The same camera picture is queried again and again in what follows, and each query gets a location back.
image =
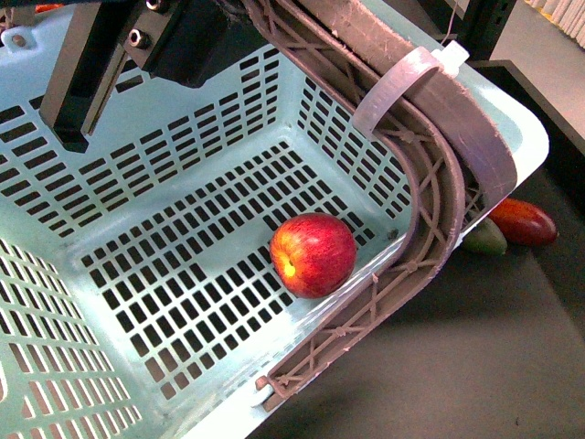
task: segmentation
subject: light blue basket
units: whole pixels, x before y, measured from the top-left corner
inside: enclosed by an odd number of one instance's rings
[[[359,275],[398,248],[409,188],[272,47],[200,90],[128,61],[87,154],[65,151],[37,110],[70,14],[0,49],[0,434],[180,437],[335,306],[283,289],[275,228],[336,215]]]

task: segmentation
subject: rectangular hole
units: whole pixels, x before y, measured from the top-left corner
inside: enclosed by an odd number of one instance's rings
[[[105,400],[98,389],[98,386],[95,384],[94,380],[91,378],[85,379],[87,387],[90,389],[91,396],[93,396],[94,400],[98,402],[99,405],[105,404]]]
[[[69,407],[68,407],[67,403],[65,402],[65,399],[63,398],[63,395],[61,394],[59,387],[55,384],[55,381],[47,380],[46,384],[47,384],[49,393],[53,397],[53,401],[57,405],[57,408],[61,412],[66,412],[69,409]]]
[[[223,359],[227,355],[226,350],[220,344],[214,346],[212,350],[217,359]]]
[[[168,126],[168,129],[170,131],[173,131],[175,128],[178,128],[179,126],[181,126],[187,122],[189,122],[189,118],[188,118],[188,116],[185,116],[185,117],[182,117],[181,119],[177,119],[176,121],[171,122],[167,126]]]
[[[191,358],[191,354],[181,340],[175,340],[171,346],[181,361],[185,362]]]
[[[98,431],[101,434],[102,439],[110,438],[110,433],[108,432],[108,428],[106,427],[105,422],[103,419],[97,414],[94,413],[91,418],[93,419],[94,424],[98,427]]]
[[[61,336],[61,340],[73,341],[73,340],[69,339],[69,337],[67,337],[67,335],[65,334],[65,331],[63,330],[63,325],[61,324],[61,322],[59,322],[55,318],[51,318],[51,321],[53,322],[53,326],[57,329],[58,334]]]
[[[258,313],[258,316],[262,319],[262,321],[264,323],[268,323],[272,320],[272,316],[270,315],[270,313],[268,311],[266,311],[265,309],[261,309]]]
[[[268,71],[268,70],[276,69],[279,64],[280,64],[279,60],[276,59],[275,61],[266,64],[266,67],[264,67],[264,70]]]
[[[244,94],[248,94],[248,93],[250,93],[252,91],[257,90],[260,87],[260,85],[261,84],[259,82],[254,82],[251,85],[249,85],[247,87],[244,87],[242,91],[243,91]]]
[[[160,336],[158,335],[158,333],[156,332],[152,325],[148,325],[144,329],[144,333],[146,334],[148,340],[151,342],[154,348],[156,348],[163,342],[163,340],[160,338]]]
[[[57,337],[55,336],[55,332],[53,331],[53,328],[50,325],[49,321],[43,316],[40,318],[40,321],[43,324],[43,327],[45,328],[45,330],[47,331],[48,336],[53,340],[57,340]]]
[[[257,332],[261,328],[260,323],[258,323],[258,320],[256,320],[256,318],[254,317],[248,319],[248,325],[250,326],[250,329],[254,332]]]
[[[122,401],[123,400],[123,396],[118,391],[118,388],[116,387],[116,385],[115,385],[114,381],[112,380],[112,378],[107,378],[105,380],[102,380],[102,384],[107,388],[107,390],[110,393],[110,395],[116,401]]]
[[[245,316],[250,311],[244,302],[237,296],[231,299],[231,303],[236,307],[241,316]]]
[[[22,125],[19,125],[18,127],[13,128],[12,130],[6,131],[5,133],[1,133],[0,140],[7,144],[8,142],[12,142],[17,138],[22,137],[23,135],[27,135],[36,131],[36,129],[37,129],[36,126],[31,122],[23,123]]]
[[[248,80],[252,80],[252,79],[256,78],[258,75],[260,75],[260,70],[255,69],[249,73],[246,73],[245,75],[242,75],[241,81],[246,82]]]
[[[122,383],[122,380],[120,380],[119,378],[116,378],[115,379],[115,382],[116,382],[117,387],[118,387],[118,390],[122,394],[123,398],[125,400],[129,400],[130,399],[130,395],[128,394],[128,391],[126,390],[126,387]],[[138,419],[138,420],[142,419],[142,416],[140,416],[140,413],[138,413],[138,411],[135,410],[135,409],[134,409],[134,415],[136,416],[136,419]]]
[[[392,178],[396,183],[399,183],[400,182],[400,177],[392,169],[390,169],[388,166],[384,166],[384,172],[390,178]]]
[[[28,203],[30,203],[31,201],[37,199],[40,197],[40,194],[38,192],[31,192],[29,194],[24,195],[22,198],[19,198],[15,201],[15,203],[19,206],[22,207]]]
[[[110,391],[106,381],[104,381],[102,378],[98,378],[96,379],[96,383],[101,391],[101,395],[103,395],[103,399],[107,400],[106,402],[114,402],[112,392]]]
[[[254,105],[253,107],[250,107],[249,109],[246,110],[246,115],[250,116],[251,114],[254,114],[255,112],[259,111],[262,109],[262,104],[259,103],[257,105]]]
[[[396,198],[398,198],[400,202],[404,204],[404,206],[408,206],[410,204],[410,200],[400,193],[397,194]]]
[[[238,334],[238,337],[242,340],[245,341],[248,338],[250,338],[250,334],[248,333],[248,331],[246,330],[245,327],[239,327],[238,329],[236,329],[236,333]]]
[[[186,325],[185,318],[177,308],[171,309],[169,315],[171,316],[177,327],[182,328]]]
[[[207,119],[204,119],[203,121],[197,123],[197,128],[204,128],[205,126],[208,126],[210,123],[215,122],[218,119],[218,117],[216,115],[212,115],[210,117],[208,117]]]
[[[181,131],[180,133],[173,134],[171,139],[173,140],[173,142],[176,142],[177,140],[180,140],[183,137],[185,137],[186,135],[189,135],[191,133],[193,133],[193,128],[186,128],[185,130]]]
[[[123,146],[122,148],[119,148],[119,149],[116,149],[115,151],[113,151],[110,154],[110,156],[115,160],[116,158],[132,151],[135,148],[136,148],[136,146],[134,146],[134,144],[127,144],[127,145]]]
[[[14,106],[0,112],[0,124],[12,121],[24,115],[25,112],[19,106]]]
[[[123,93],[125,91],[130,90],[137,85],[140,85],[144,82],[143,77],[141,75],[132,76],[130,79],[125,80],[116,84],[116,91],[119,93]]]
[[[110,412],[105,412],[104,416],[108,421],[108,425],[110,426],[110,430],[113,432],[113,434],[120,434],[120,428],[118,427],[118,423],[114,420],[112,414]]]
[[[171,354],[171,352],[167,348],[164,348],[163,350],[161,350],[159,352],[158,356],[163,361],[163,363],[166,366],[166,369],[169,372],[172,372],[173,370],[175,370],[178,367],[178,364],[177,364],[175,358],[173,357],[173,355]]]
[[[45,338],[45,336],[43,335],[43,333],[41,332],[37,320],[35,319],[34,316],[27,314],[27,320],[28,320],[28,324],[30,325],[30,327],[32,327],[33,332],[35,333],[35,336],[39,337],[39,338]]]
[[[88,172],[93,171],[93,170],[97,169],[100,166],[104,166],[105,164],[106,164],[106,161],[103,158],[100,158],[98,160],[95,160],[95,161],[89,163],[86,166],[80,167],[80,173],[82,175],[85,175]]]
[[[103,362],[103,359],[98,355],[98,353],[95,350],[89,350],[88,354],[91,355],[92,361],[97,365],[99,370],[101,370],[102,372],[108,370]]]
[[[40,409],[42,414],[52,414],[53,409],[51,408],[47,395],[43,391],[42,387],[37,381],[30,381],[28,383],[28,387],[33,392],[35,400],[37,401],[38,408]]]
[[[254,286],[256,292],[260,294],[263,299],[268,299],[271,296],[271,292],[260,280],[257,280],[252,285]]]
[[[229,306],[223,305],[219,308],[219,310],[221,311],[221,314],[224,315],[224,317],[228,320],[228,322],[231,325],[235,324],[238,321],[238,318],[233,313],[233,311],[229,308]]]
[[[65,391],[65,394],[69,397],[69,401],[71,402],[71,406],[76,410],[80,409],[81,408],[80,398],[78,397],[77,393],[73,389],[73,386],[71,386],[71,383],[68,380],[61,380],[60,383],[61,383],[61,387]]]
[[[136,162],[137,160],[140,160],[140,156],[137,154],[131,155],[128,158],[122,160],[122,162],[118,163],[116,165],[116,167],[118,169],[124,169],[125,167],[131,165],[132,163]]]
[[[195,335],[195,333],[192,330],[189,329],[185,333],[185,339],[186,339],[187,343],[189,344],[189,346],[195,352],[198,352],[199,350],[201,350],[203,348],[203,345],[201,344],[201,342],[199,341],[199,339],[197,338],[197,336]]]
[[[258,57],[252,57],[252,58],[250,58],[250,59],[246,59],[246,60],[242,61],[242,62],[239,64],[239,69],[240,69],[240,70],[245,70],[245,69],[247,69],[247,68],[249,68],[249,67],[253,66],[254,64],[257,64],[257,63],[258,63],[258,61],[259,61],[259,60],[258,60]]]
[[[23,337],[30,337],[27,331],[27,327],[25,327],[22,319],[20,318],[20,315],[17,314],[15,311],[10,311],[10,316],[12,317],[12,320],[15,322],[16,329],[18,329],[20,335]]]
[[[207,343],[211,342],[215,338],[215,336],[213,335],[213,333],[211,332],[211,330],[209,329],[205,322],[197,323],[196,327]]]
[[[228,96],[226,96],[224,98],[221,98],[219,100],[219,105],[223,106],[226,103],[232,102],[233,100],[235,100],[237,98],[238,98],[238,94],[237,93],[231,93],[230,95],[228,95]]]
[[[63,171],[65,168],[66,168],[65,165],[63,165],[62,163],[57,163],[56,165],[49,167],[49,168],[45,169],[44,171],[39,172],[38,174],[35,175],[35,177],[39,181],[43,181],[44,179],[49,178],[49,177],[57,174],[58,172]]]
[[[90,393],[89,393],[88,388],[86,387],[85,383],[79,379],[75,379],[73,382],[75,382],[75,387],[77,387],[77,390],[79,391],[79,394],[81,395],[82,402],[85,404],[85,406],[93,407],[95,405],[95,403],[94,403],[93,399],[91,398]]]
[[[195,143],[195,138],[191,137],[191,138],[185,140],[184,142],[180,143],[179,145],[177,145],[175,147],[175,150],[177,152],[183,151],[185,148],[187,148],[188,146],[190,146],[190,145],[192,145],[194,143]],[[186,157],[193,155],[197,151],[198,150],[197,150],[196,147],[195,148],[192,148],[189,152],[186,152],[186,153],[182,154],[181,156],[179,156],[179,159],[183,160]]]
[[[31,140],[23,145],[14,148],[12,152],[15,153],[16,156],[21,156],[31,153],[40,148],[41,146],[45,146],[46,144],[47,140],[44,137],[38,137],[34,140]]]
[[[195,117],[200,117],[200,116],[212,111],[213,109],[214,109],[214,105],[213,105],[213,103],[211,103],[209,105],[206,105],[205,107],[202,107],[198,110],[195,110],[194,115],[195,115]]]
[[[272,75],[269,75],[266,78],[264,78],[264,83],[270,84],[271,82],[273,82],[274,80],[277,80],[277,79],[278,79],[278,73],[272,73]]]
[[[94,185],[94,184],[98,183],[99,181],[103,180],[105,177],[110,176],[111,174],[112,174],[112,171],[110,169],[105,169],[104,171],[100,172],[99,174],[96,174],[95,176],[88,178],[87,182],[90,185]],[[101,187],[98,187],[97,189],[93,189],[93,190],[97,191],[97,193],[99,194],[104,189]]]
[[[215,364],[215,361],[213,360],[213,358],[211,358],[209,354],[202,355],[201,362],[203,363],[203,366],[205,366],[206,369],[211,369]]]
[[[168,323],[168,320],[166,319],[166,317],[161,316],[161,317],[157,318],[156,323],[161,328],[161,331],[163,332],[163,334],[165,334],[165,336],[171,337],[175,333],[175,330],[173,329],[171,324]]]
[[[27,358],[25,357],[22,348],[14,343],[10,343],[8,346],[10,346],[10,350],[12,350],[12,354],[14,355],[16,363],[18,363],[18,367],[20,368],[20,370],[22,370],[24,373],[31,373],[32,369],[28,364]]]
[[[231,350],[234,350],[235,348],[238,347],[238,341],[236,341],[236,338],[234,338],[233,336],[227,336],[224,339],[226,345],[228,345],[228,348],[230,348]]]
[[[156,151],[158,151],[159,149],[161,149],[165,146],[166,146],[166,141],[162,140],[161,142],[158,142],[157,144],[154,144],[154,145],[149,146],[148,148],[144,149],[144,151],[146,152],[147,155],[152,155]]]
[[[89,439],[98,439],[95,430],[93,429],[93,426],[91,425],[89,419],[86,416],[80,417],[80,423],[81,426],[83,427],[83,432],[85,432],[86,436]]]
[[[252,306],[252,308],[256,307],[260,304],[260,301],[258,300],[258,298],[254,295],[254,293],[248,287],[244,288],[244,290],[242,291],[242,294],[244,295],[244,297],[246,298],[248,303]]]

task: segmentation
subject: red apple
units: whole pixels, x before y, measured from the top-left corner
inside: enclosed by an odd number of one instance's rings
[[[326,213],[286,220],[272,236],[271,258],[284,286],[316,299],[345,282],[356,264],[356,243],[343,221]]]

